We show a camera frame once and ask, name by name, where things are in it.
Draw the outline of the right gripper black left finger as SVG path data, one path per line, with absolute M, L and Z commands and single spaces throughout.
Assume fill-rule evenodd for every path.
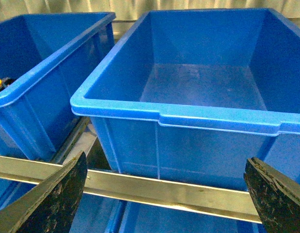
M 0 233 L 67 233 L 87 178 L 84 152 L 0 210 Z

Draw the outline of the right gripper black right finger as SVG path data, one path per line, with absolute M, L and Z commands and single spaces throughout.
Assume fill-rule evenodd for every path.
M 247 160 L 244 180 L 268 233 L 300 233 L 300 184 L 267 163 Z

